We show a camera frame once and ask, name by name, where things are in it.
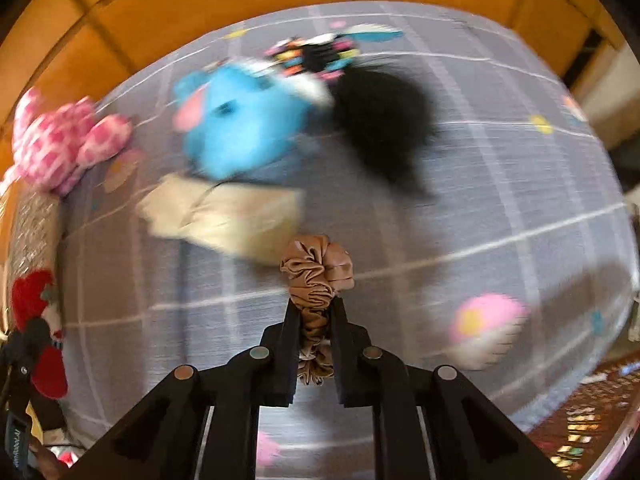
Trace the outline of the brown satin scrunchie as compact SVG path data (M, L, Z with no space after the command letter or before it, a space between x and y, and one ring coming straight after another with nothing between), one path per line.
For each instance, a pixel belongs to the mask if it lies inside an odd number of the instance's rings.
M329 308L340 292L355 287L352 258L326 235L299 235L286 246L280 270L288 278L288 294L303 322L298 379L321 385L334 375Z

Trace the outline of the blue elephant plush toy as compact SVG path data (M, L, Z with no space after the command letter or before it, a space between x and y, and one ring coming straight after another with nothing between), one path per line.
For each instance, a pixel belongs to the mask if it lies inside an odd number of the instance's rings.
M230 180L282 158L310 115L333 98L316 75L264 58L227 58L184 75L172 125L198 174Z

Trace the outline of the grey patterned bed sheet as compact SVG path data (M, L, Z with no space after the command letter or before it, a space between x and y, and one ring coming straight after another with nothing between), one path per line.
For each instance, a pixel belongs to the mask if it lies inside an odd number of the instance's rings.
M364 56L424 84L436 138L418 162L424 194L369 177L329 130L311 131L256 180L301 188L303 231L352 256L348 318L405 362L442 364L457 307L496 292L527 308L513 347L471 374L521 429L537 426L602 359L639 287L634 231L608 153L550 68L509 29L469 13L363 1L266 14L215 30L100 101L136 126L120 185L107 166L68 196L61 295L70 432L92 445L175 366L224 364L280 322L283 274L149 235L137 204L188 166L172 89L231 55L261 55L337 20L398 27Z

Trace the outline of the red white plush toy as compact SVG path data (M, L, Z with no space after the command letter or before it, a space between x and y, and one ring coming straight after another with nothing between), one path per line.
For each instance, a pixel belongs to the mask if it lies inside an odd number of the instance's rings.
M23 337L21 368L38 393L60 400L68 391L58 288L50 269L16 278L11 289L15 327Z

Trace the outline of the beige cloth pouch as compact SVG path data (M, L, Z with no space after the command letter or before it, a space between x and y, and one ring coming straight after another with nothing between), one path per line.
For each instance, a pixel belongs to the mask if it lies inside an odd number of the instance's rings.
M168 174L137 204L150 235L276 266L303 220L299 188Z

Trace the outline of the silver ornate tissue box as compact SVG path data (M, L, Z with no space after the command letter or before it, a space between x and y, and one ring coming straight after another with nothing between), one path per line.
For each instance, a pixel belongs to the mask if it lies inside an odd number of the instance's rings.
M62 231L58 196L37 191L21 180L1 196L1 333L14 325L13 282L33 270L55 270Z

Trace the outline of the pink white plush toy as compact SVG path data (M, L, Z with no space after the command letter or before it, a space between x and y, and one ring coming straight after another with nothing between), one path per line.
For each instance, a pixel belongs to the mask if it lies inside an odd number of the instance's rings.
M117 155L128 143L131 122L119 114L96 116L89 98L52 112L40 110L36 88L27 90L14 114L13 165L1 182L5 191L22 180L41 192L66 196L84 173Z

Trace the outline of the black furry object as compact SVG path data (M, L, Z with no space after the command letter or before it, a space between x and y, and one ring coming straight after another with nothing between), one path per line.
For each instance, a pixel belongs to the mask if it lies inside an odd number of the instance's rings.
M400 192L425 192L416 160L435 135L433 100L416 78L349 64L331 87L332 122L362 166Z

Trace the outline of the colourful beaded black item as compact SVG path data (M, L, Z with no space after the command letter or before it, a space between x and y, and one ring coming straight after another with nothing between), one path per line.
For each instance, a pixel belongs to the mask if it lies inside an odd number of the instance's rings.
M265 50L264 55L285 77L311 74L329 81L340 78L360 51L349 36L324 34L281 40Z

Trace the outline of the wooden headboard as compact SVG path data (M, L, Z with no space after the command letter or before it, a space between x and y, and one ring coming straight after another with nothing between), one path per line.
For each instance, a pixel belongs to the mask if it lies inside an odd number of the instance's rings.
M52 104L99 99L209 30L293 6L349 0L1 0L1 137L14 106L38 86ZM624 40L599 0L405 0L486 16L515 30L560 76L594 36L596 56L570 84L608 146L631 135L610 68Z

